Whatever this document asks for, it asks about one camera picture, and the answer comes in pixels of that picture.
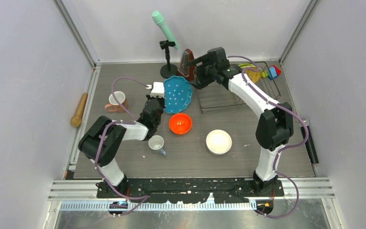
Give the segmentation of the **lime green plate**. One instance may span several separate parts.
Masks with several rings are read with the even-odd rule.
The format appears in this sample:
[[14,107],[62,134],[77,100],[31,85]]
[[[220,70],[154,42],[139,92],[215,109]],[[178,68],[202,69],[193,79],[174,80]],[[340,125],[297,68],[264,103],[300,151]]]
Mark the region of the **lime green plate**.
[[244,69],[244,68],[253,68],[253,69],[257,69],[257,67],[254,64],[251,63],[242,63],[239,65],[240,68]]

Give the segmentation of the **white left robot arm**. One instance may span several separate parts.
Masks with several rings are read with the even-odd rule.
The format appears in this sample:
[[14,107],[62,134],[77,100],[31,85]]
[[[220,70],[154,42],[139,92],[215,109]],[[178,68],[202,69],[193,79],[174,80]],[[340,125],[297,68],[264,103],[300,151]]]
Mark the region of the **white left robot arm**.
[[102,115],[79,141],[78,149],[108,181],[109,192],[115,197],[123,197],[127,191],[127,177],[115,159],[122,141],[150,140],[161,123],[164,108],[164,98],[147,95],[137,121],[115,121]]

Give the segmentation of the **blue dotted plate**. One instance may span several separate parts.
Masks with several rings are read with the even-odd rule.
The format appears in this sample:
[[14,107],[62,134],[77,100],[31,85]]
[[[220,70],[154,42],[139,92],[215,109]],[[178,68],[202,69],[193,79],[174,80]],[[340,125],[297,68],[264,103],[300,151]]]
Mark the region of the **blue dotted plate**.
[[168,114],[177,114],[184,111],[192,101],[193,91],[189,82],[182,76],[172,76],[165,79],[164,111]]

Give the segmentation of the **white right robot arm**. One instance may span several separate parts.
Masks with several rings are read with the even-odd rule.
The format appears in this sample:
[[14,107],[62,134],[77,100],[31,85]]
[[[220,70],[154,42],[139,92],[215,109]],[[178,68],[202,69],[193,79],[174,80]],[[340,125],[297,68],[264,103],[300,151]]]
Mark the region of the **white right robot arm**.
[[255,136],[261,151],[251,185],[255,194],[265,196],[277,184],[281,152],[294,134],[291,105],[279,103],[258,88],[246,75],[247,68],[230,64],[222,47],[183,66],[195,67],[195,80],[190,84],[196,89],[217,82],[242,99],[258,117]]

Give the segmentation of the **woven bamboo plate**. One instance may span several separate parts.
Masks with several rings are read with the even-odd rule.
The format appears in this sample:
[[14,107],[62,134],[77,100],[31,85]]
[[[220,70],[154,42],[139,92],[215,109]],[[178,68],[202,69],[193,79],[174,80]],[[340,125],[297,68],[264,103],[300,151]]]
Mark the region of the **woven bamboo plate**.
[[249,67],[249,69],[245,70],[245,73],[247,74],[247,77],[253,83],[257,83],[262,78],[262,71],[259,69],[256,69],[255,67]]

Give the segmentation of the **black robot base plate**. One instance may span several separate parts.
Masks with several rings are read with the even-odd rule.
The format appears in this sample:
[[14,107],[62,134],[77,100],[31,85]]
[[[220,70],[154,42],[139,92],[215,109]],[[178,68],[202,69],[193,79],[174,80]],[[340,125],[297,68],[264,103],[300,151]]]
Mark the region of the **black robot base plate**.
[[283,197],[282,182],[277,180],[260,190],[251,178],[129,178],[112,190],[104,182],[96,183],[97,198],[119,198],[121,193],[133,203],[146,199],[147,203],[204,203],[213,198],[215,203],[244,203],[248,198]]

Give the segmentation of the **orange bowl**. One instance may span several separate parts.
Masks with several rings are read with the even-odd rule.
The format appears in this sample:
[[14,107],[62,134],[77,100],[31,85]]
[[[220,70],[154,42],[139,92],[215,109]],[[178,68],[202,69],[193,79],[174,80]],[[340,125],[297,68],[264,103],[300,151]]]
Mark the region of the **orange bowl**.
[[184,135],[192,128],[193,122],[189,115],[184,113],[174,114],[169,119],[169,129],[177,135]]

